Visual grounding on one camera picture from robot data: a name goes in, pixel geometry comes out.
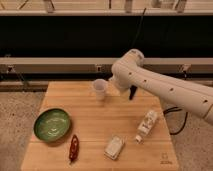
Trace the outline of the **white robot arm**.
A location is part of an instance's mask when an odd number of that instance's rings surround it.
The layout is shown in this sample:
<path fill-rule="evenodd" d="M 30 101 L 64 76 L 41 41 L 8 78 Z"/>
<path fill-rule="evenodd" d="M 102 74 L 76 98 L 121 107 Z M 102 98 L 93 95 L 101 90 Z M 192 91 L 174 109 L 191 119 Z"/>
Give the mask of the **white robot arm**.
<path fill-rule="evenodd" d="M 213 88 L 165 76 L 143 68 L 144 54 L 130 49 L 111 68 L 111 81 L 120 91 L 144 89 L 213 125 Z"/>

